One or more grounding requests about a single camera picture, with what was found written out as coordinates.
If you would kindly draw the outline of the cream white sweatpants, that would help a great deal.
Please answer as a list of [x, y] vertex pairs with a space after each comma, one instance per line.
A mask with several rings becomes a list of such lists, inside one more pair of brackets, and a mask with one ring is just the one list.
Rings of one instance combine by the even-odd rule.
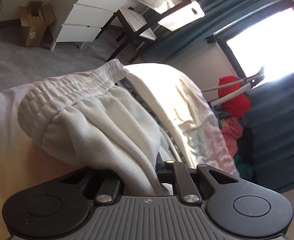
[[114, 59], [90, 73], [42, 81], [22, 99], [18, 123], [52, 157], [71, 165], [111, 170], [131, 194], [169, 196], [156, 159], [173, 145], [165, 126], [119, 81], [128, 70]]

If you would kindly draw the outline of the white folding tripod stand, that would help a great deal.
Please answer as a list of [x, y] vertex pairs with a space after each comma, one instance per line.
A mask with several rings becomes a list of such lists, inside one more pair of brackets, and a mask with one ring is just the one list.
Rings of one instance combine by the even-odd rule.
[[261, 81], [264, 80], [264, 66], [261, 67], [261, 69], [255, 74], [252, 75], [250, 77], [245, 77], [243, 79], [239, 79], [237, 81], [233, 81], [224, 85], [220, 85], [217, 87], [212, 87], [212, 88], [206, 88], [203, 89], [202, 92], [206, 93], [206, 92], [212, 92], [214, 90], [219, 90], [219, 89], [223, 89], [223, 88], [228, 88], [234, 85], [240, 85], [240, 88], [237, 88], [235, 91], [221, 97], [215, 100], [211, 100], [209, 102], [209, 105], [211, 107], [214, 106], [218, 106], [221, 105], [225, 102], [227, 102], [228, 100], [235, 98], [236, 96], [239, 96], [240, 94], [243, 94], [244, 92], [246, 92], [249, 89], [254, 88], [256, 85], [258, 85]]

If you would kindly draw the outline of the pink crumpled garment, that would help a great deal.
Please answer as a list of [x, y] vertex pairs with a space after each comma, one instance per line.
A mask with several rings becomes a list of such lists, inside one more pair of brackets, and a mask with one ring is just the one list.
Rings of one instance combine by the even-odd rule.
[[237, 140], [242, 136], [243, 127], [235, 117], [229, 117], [221, 121], [221, 132], [228, 148], [229, 154], [233, 157], [237, 150]]

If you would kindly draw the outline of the green crumpled garment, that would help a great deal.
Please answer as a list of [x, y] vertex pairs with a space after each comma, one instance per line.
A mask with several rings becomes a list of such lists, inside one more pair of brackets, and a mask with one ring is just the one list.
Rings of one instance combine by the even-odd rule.
[[242, 179], [251, 181], [253, 179], [253, 169], [250, 163], [245, 162], [244, 159], [238, 155], [234, 155], [234, 163]]

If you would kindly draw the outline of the pastel pink bed quilt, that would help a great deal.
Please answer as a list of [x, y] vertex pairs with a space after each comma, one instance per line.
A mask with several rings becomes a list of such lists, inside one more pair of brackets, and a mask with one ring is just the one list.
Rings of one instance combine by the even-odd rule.
[[[206, 163], [237, 174], [218, 120], [201, 90], [188, 76], [166, 64], [124, 67], [129, 73], [119, 85], [128, 88], [168, 130], [173, 145], [165, 145], [164, 149], [172, 154], [169, 159], [182, 161], [189, 168]], [[42, 81], [0, 92], [0, 239], [7, 237], [2, 206], [12, 194], [84, 166], [52, 157], [19, 126], [18, 108], [22, 99]]]

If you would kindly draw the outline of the teal curtain right side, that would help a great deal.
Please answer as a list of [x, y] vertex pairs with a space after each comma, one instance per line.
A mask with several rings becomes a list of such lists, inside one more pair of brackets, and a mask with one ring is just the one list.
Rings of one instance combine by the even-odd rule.
[[249, 91], [242, 123], [253, 132], [255, 182], [284, 193], [294, 189], [294, 73]]

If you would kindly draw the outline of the dark wood white-seat chair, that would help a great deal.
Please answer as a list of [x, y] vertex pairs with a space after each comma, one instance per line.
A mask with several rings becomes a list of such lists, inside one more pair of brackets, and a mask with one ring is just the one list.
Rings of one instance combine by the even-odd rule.
[[185, 0], [172, 8], [167, 9], [161, 14], [155, 12], [148, 20], [137, 12], [125, 7], [120, 7], [120, 9], [112, 14], [111, 18], [108, 19], [104, 26], [100, 28], [100, 32], [96, 38], [101, 36], [115, 18], [117, 18], [122, 24], [123, 31], [117, 38], [117, 41], [121, 41], [124, 37], [127, 37], [127, 39], [118, 46], [111, 56], [109, 56], [106, 60], [108, 62], [115, 59], [133, 40], [140, 40], [146, 43], [146, 49], [150, 48], [157, 41], [160, 41], [161, 38], [157, 37], [151, 29], [155, 24], [160, 25], [173, 33], [204, 16], [204, 11], [200, 7], [200, 4], [195, 0]]

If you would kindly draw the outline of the teal curtain beside desk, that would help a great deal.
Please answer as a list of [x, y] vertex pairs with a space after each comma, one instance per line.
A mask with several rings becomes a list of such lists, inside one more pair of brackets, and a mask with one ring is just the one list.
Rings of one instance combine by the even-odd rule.
[[166, 63], [226, 25], [278, 0], [196, 0], [205, 15], [155, 42], [143, 57]]

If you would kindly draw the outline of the white chest of drawers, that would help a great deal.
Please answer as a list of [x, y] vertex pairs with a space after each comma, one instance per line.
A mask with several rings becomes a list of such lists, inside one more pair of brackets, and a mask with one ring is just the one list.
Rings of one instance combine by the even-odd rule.
[[92, 42], [100, 29], [128, 0], [52, 0], [56, 21], [50, 25], [55, 49], [62, 42]]

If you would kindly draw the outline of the open brown cardboard box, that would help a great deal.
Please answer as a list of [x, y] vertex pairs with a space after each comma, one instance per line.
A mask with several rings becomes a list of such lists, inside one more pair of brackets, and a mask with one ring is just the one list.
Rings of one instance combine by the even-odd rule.
[[29, 2], [27, 7], [19, 7], [23, 45], [38, 47], [41, 44], [46, 28], [55, 22], [54, 12], [50, 4]]

